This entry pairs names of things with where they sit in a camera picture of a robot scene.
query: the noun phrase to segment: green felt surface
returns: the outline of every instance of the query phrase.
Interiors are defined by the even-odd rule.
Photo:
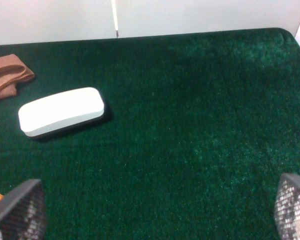
[[[300,48],[278,28],[0,46],[36,74],[0,101],[0,193],[42,179],[46,239],[278,239],[300,175]],[[18,109],[97,88],[105,119],[45,141]]]

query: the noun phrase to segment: gray mesh object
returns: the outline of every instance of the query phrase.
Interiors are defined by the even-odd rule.
[[[300,240],[300,176],[281,175],[274,220],[282,240]]]
[[[30,179],[0,200],[0,240],[41,240],[47,226],[39,179]]]

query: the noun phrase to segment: green carpet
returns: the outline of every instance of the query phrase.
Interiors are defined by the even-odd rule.
[[[42,179],[45,239],[279,239],[300,175],[300,48],[278,28],[0,46],[36,78],[0,101],[0,193]],[[105,118],[45,140],[18,109],[97,88]]]

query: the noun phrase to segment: brown fabric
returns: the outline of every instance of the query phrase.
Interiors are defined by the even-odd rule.
[[[0,99],[16,96],[16,84],[34,77],[35,74],[16,55],[0,57]]]

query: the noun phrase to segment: white eyeglass case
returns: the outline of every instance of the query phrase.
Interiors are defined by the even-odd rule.
[[[97,89],[84,87],[46,96],[23,105],[21,130],[37,137],[102,117],[104,102]]]

